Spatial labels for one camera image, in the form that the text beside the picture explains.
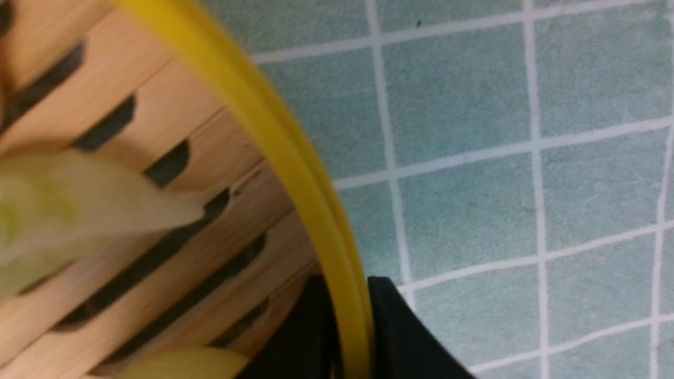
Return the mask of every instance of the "yellow plastic ring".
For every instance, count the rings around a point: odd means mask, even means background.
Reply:
[[[347,379],[369,378],[373,318],[344,209],[311,143],[233,39],[190,0],[115,0],[213,87],[267,157],[304,222],[330,290]]]

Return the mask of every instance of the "white grout line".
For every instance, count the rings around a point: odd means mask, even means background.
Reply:
[[[511,357],[498,359],[498,360],[495,360],[495,361],[491,361],[491,362],[482,363],[482,364],[479,364],[479,365],[472,366],[469,369],[469,371],[472,372],[473,374],[477,374],[479,372],[484,372],[484,371],[491,370],[491,369],[494,369],[494,368],[507,366],[507,365],[510,365],[512,363],[518,363],[518,362],[521,362],[521,361],[528,361],[529,359],[539,358],[540,356],[541,356],[540,350],[527,351],[526,353],[517,354],[517,355],[513,355]]]
[[[575,4],[567,4],[562,2],[561,5],[553,5],[544,9],[536,9],[533,12],[533,16],[534,19],[541,20],[557,16],[568,16],[579,13],[600,11],[609,8],[624,7],[626,5],[654,3],[655,1],[661,0],[594,0]]]
[[[391,116],[388,110],[388,93],[386,91],[386,74],[384,67],[384,54],[381,51],[381,38],[379,35],[379,20],[377,17],[376,0],[365,0],[367,9],[367,23],[370,29],[372,39],[372,60],[374,64],[375,85],[377,87],[377,104],[379,107],[379,118],[381,119],[381,132],[384,135],[384,154],[386,156],[386,169],[388,172],[396,170],[396,152],[393,142],[393,131],[391,129]],[[391,188],[391,205],[393,210],[393,222],[396,228],[396,240],[398,243],[398,258],[400,260],[400,274],[402,283],[412,282],[412,267],[410,265],[410,256],[407,250],[407,234],[405,232],[405,221],[402,211],[402,196],[398,180],[388,175],[388,181]],[[414,291],[407,291],[405,299],[409,307],[416,311],[416,301]]]
[[[531,264],[538,264],[540,260],[541,259],[538,256],[529,256],[524,258],[499,260],[496,262],[478,264],[476,266],[461,268],[459,270],[449,271],[440,275],[431,276],[430,278],[421,279],[419,281],[412,282],[408,285],[401,285],[398,288],[401,291],[416,291],[418,289],[427,288],[453,279],[463,278],[465,276],[482,274],[484,272],[489,271],[505,270],[508,268],[529,266]]]
[[[403,178],[429,173],[432,171],[464,165],[466,163],[479,162],[485,159],[501,158],[508,155],[530,152],[531,148],[531,141],[520,142],[507,146],[496,146],[493,148],[486,148],[464,154],[446,156],[424,163],[417,163],[415,165],[399,167],[396,171],[394,171],[394,175],[397,176],[397,178]]]
[[[583,243],[581,245],[567,247],[562,250],[557,250],[554,252],[549,252],[545,256],[541,257],[538,255],[528,256],[523,258],[514,258],[509,260],[500,260],[496,262],[490,262],[485,264],[479,264],[476,266],[461,268],[459,270],[445,272],[436,276],[431,276],[430,278],[421,279],[415,282],[412,282],[408,285],[398,286],[400,291],[416,291],[419,289],[427,288],[436,284],[444,283],[450,280],[463,278],[466,276],[483,274],[484,272],[496,271],[496,270],[505,270],[508,268],[530,266],[532,264],[538,264],[541,260],[546,262],[551,260],[556,260],[568,256],[573,256],[588,250],[597,249],[598,247],[603,247],[606,245],[612,245],[614,243],[619,243],[623,241],[629,241],[643,235],[648,235],[651,233],[656,233],[658,230],[667,230],[674,228],[674,221],[667,221],[663,225],[649,225],[647,227],[642,227],[639,229],[634,229],[631,231],[626,231],[619,234],[610,235],[608,237],[602,237],[599,239],[594,239],[592,241]]]
[[[536,208],[536,241],[539,276],[539,321],[541,335],[541,379],[550,378],[548,357],[549,325],[548,325],[548,282],[545,261],[545,201],[543,195],[543,163],[541,161],[541,106],[539,104],[539,85],[536,66],[536,38],[532,12],[534,0],[523,0],[524,10],[524,62],[526,67],[526,83],[531,118],[531,169],[534,187],[534,205]]]
[[[320,45],[293,47],[291,49],[270,51],[268,53],[256,53],[251,56],[253,62],[258,65],[272,62],[291,61],[293,59],[320,57],[335,53],[343,53],[358,49],[366,49],[372,46],[371,37],[360,37],[350,40],[328,42]]]
[[[667,7],[671,11],[674,8],[674,0],[667,1]],[[669,32],[674,37],[674,19],[669,18]],[[672,46],[672,57],[674,61],[674,46]],[[674,100],[672,103],[672,113],[674,114]],[[667,142],[665,144],[665,163],[663,165],[663,182],[661,185],[660,196],[658,197],[658,205],[656,210],[656,217],[658,221],[658,231],[655,234],[655,249],[653,253],[653,278],[652,278],[652,295],[650,306],[650,317],[652,322],[650,324],[650,379],[660,378],[660,364],[658,362],[658,351],[660,346],[660,302],[662,291],[662,270],[663,270],[663,244],[666,223],[666,206],[667,206],[667,192],[669,186],[669,171],[671,169],[672,148],[674,145],[674,126],[669,127],[667,133]]]
[[[553,354],[558,354],[570,349],[574,349],[576,347],[579,347],[585,343],[592,342],[596,339],[604,338],[604,337],[609,337],[615,334],[620,334],[623,332],[627,332],[633,329],[637,328],[643,328],[645,326],[651,325],[652,322],[657,321],[657,322],[672,322],[674,321],[674,314],[665,314],[665,315],[660,315],[658,318],[643,318],[641,320],[636,320],[636,321],[631,321],[631,322],[626,322],[625,324],[620,324],[620,325],[615,325],[611,326],[606,329],[598,330],[596,332],[592,332],[590,334],[586,334],[583,337],[580,337],[578,339],[575,339],[573,341],[568,341],[566,343],[562,343],[560,345],[556,345],[553,347],[550,347],[549,353],[550,355]],[[495,361],[489,361],[486,363],[480,363],[479,365],[475,365],[470,367],[470,371],[472,373],[479,373],[479,372],[484,372],[487,370],[492,370],[494,368],[500,368],[504,367],[513,363],[518,363],[521,361],[526,361],[529,359],[534,359],[537,358],[541,355],[541,351],[536,350],[536,351],[527,351],[526,353],[521,353],[517,355],[513,355],[511,357],[506,357],[502,359],[497,359]]]
[[[401,30],[391,32],[381,36],[385,45],[410,40],[418,40],[431,36],[442,36],[444,34],[470,32],[473,30],[494,28],[496,26],[516,24],[522,21],[522,12],[507,13],[498,16],[489,16],[483,18],[474,18],[471,20],[453,21],[445,24],[425,26],[423,28]]]
[[[626,322],[625,324],[620,324],[620,325],[612,326],[610,328],[598,330],[596,332],[586,334],[583,337],[580,337],[579,339],[575,339],[573,341],[569,341],[569,342],[566,342],[566,343],[562,343],[561,345],[551,347],[550,348],[550,354],[561,353],[562,351],[567,351],[567,350],[573,349],[574,347],[579,347],[580,345],[583,345],[584,343],[588,343],[588,342],[591,342],[593,340],[596,340],[596,339],[599,339],[599,338],[602,338],[602,337],[608,337],[608,336],[612,336],[614,334],[627,332],[629,330],[641,328],[643,326],[650,326],[650,323],[651,323],[650,318],[644,318],[642,320]]]
[[[662,117],[659,119],[650,119],[646,121],[639,121],[634,123],[626,123],[623,125],[616,125],[606,127],[604,129],[593,130],[591,132],[584,132],[579,134],[566,134],[563,136],[541,138],[537,146],[541,150],[550,148],[559,148],[563,146],[571,146],[578,144],[586,144],[589,142],[597,142],[609,138],[626,136],[628,134],[644,133],[652,130],[664,129],[674,123],[672,117]],[[358,175],[354,177],[347,177],[337,179],[333,182],[338,190],[347,190],[349,188],[361,187],[362,185],[370,185],[389,180],[392,177],[402,179],[405,177],[419,175],[423,173],[430,173],[432,171],[448,169],[464,165],[466,163],[475,163],[493,158],[502,158],[504,156],[524,154],[532,152],[534,143],[531,141],[518,142],[505,146],[496,146],[472,152],[466,152],[459,155],[445,156],[437,158],[432,161],[417,163],[414,165],[398,167],[393,171],[378,171],[365,175]]]
[[[591,132],[584,132],[579,134],[565,134],[563,136],[548,137],[541,140],[541,148],[558,148],[562,146],[587,144],[589,142],[596,142],[625,136],[627,134],[650,132],[653,130],[664,129],[672,125],[673,118],[671,116],[661,117],[659,119],[649,119],[645,121],[637,121],[633,123],[626,123],[623,125],[614,125],[605,127],[603,129],[592,130]]]
[[[598,239],[593,239],[592,241],[582,243],[580,245],[567,247],[562,250],[557,250],[554,252],[549,252],[546,256],[548,260],[554,260],[562,257],[573,256],[578,253],[586,252],[588,250],[597,249],[598,247],[603,247],[606,245],[613,245],[614,243],[629,241],[643,235],[655,233],[658,231],[658,225],[649,225],[647,227],[642,227],[639,229],[633,229],[631,231],[626,231],[619,234],[610,235],[607,237],[602,237]]]
[[[622,7],[625,5],[652,3],[655,1],[660,0],[592,0],[592,1],[584,1],[581,3],[556,5],[544,9],[533,9],[531,11],[531,16],[534,20],[542,20],[562,15],[572,15],[590,11],[598,11],[613,7]],[[457,32],[468,32],[471,30],[479,30],[484,28],[493,28],[496,26],[516,24],[518,22],[521,22],[523,19],[524,19],[524,12],[518,11],[497,16],[475,18],[471,20],[451,21],[438,25],[423,26],[420,28],[383,33],[381,36],[379,36],[378,43],[379,45],[386,45],[390,43],[416,40],[430,36],[439,36]],[[334,53],[342,53],[345,51],[364,49],[367,47],[372,47],[373,45],[375,45],[375,41],[370,36],[365,36],[336,42],[327,42],[317,45],[293,47],[291,49],[270,51],[265,53],[256,53],[252,55],[252,59],[254,62],[258,64],[281,62],[281,61],[289,61],[292,59],[317,57],[320,55],[329,55]]]

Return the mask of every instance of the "black object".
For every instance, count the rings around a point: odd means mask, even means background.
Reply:
[[[474,379],[421,324],[389,278],[372,277],[368,287],[376,334],[372,378]],[[313,276],[281,327],[237,379],[329,379],[338,353],[330,294],[322,276]]]
[[[293,310],[237,379],[328,379],[338,354],[330,293],[312,276]]]
[[[375,319],[375,379],[474,379],[412,313],[389,278],[368,280]]]

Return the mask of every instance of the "wooden slat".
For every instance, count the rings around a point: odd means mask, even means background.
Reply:
[[[0,40],[6,90],[27,86],[82,40],[110,10],[106,0],[10,0],[12,25]]]
[[[224,215],[141,284],[77,330],[42,335],[0,378],[81,378],[292,209],[266,163],[240,186]]]
[[[314,262],[303,271],[295,274],[285,286],[277,289],[269,298],[267,312],[253,324],[250,330],[232,342],[228,349],[247,357],[257,355],[290,313],[302,292],[302,288],[304,288],[307,278],[320,272],[320,266],[317,262]]]
[[[295,213],[267,232],[266,243],[250,267],[217,288],[125,363],[170,349],[211,343],[288,278],[315,262],[304,226]]]
[[[147,30],[121,10],[111,11],[87,33],[82,67],[3,134],[0,154],[62,148],[170,59],[169,51]]]
[[[205,204],[262,159],[249,142],[242,142],[246,139],[236,123],[226,113],[219,112],[190,137],[190,162],[185,172],[168,188],[194,193],[195,199]],[[208,181],[191,180],[200,177]],[[3,304],[0,307],[0,336],[3,336],[0,366],[121,272],[160,237],[161,234],[156,234],[117,241],[97,254],[78,260],[30,295]]]
[[[179,60],[150,78],[135,93],[135,98],[133,120],[99,153],[137,171],[161,158],[221,107],[210,89]]]

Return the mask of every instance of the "tile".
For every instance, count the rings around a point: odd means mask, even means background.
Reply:
[[[541,360],[511,363],[504,367],[494,368],[476,375],[478,379],[539,379],[541,377]]]
[[[367,36],[362,0],[202,0],[250,53]]]
[[[544,150],[548,250],[654,224],[666,134],[657,130]]]
[[[401,180],[414,279],[535,255],[532,183],[529,154]]]
[[[384,32],[469,20],[519,11],[522,0],[378,0]]]
[[[262,69],[303,124],[333,179],[385,168],[369,49]]]
[[[539,348],[535,265],[455,279],[415,297],[417,316],[464,366]]]
[[[528,140],[522,26],[384,47],[398,165]]]
[[[674,169],[669,169],[669,182],[667,185],[666,200],[667,201],[665,203],[665,218],[667,220],[674,220]]]
[[[674,313],[674,229],[663,235],[663,265],[660,281],[660,312]]]
[[[650,328],[599,338],[550,357],[550,379],[648,378]]]
[[[674,323],[660,324],[660,345],[658,346],[660,379],[674,378]]]
[[[587,132],[669,116],[666,14],[661,1],[538,21],[542,133]]]
[[[569,4],[584,3],[591,0],[534,0],[534,6],[536,8],[545,8],[552,6],[564,6]]]
[[[368,276],[400,282],[400,260],[388,182],[340,191]]]
[[[650,317],[655,237],[547,263],[550,344]]]

